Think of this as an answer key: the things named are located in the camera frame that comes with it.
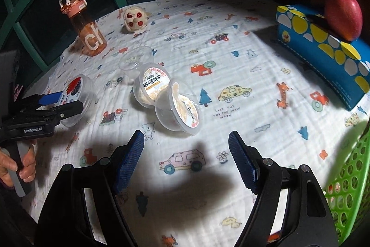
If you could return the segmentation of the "person's left hand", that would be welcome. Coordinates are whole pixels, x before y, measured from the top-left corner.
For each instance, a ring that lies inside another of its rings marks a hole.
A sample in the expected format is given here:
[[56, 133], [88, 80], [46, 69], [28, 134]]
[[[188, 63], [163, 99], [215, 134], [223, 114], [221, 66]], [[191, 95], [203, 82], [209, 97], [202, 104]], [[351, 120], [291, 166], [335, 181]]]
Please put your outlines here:
[[[25, 182], [29, 183], [35, 179], [36, 175], [36, 158], [34, 147], [37, 145], [37, 140], [32, 139], [29, 141], [29, 148], [27, 153], [23, 156], [23, 169], [19, 175]], [[1, 182], [8, 188], [14, 188], [14, 183], [10, 177], [9, 171], [16, 172], [18, 170], [17, 163], [10, 158], [7, 154], [1, 152]]]

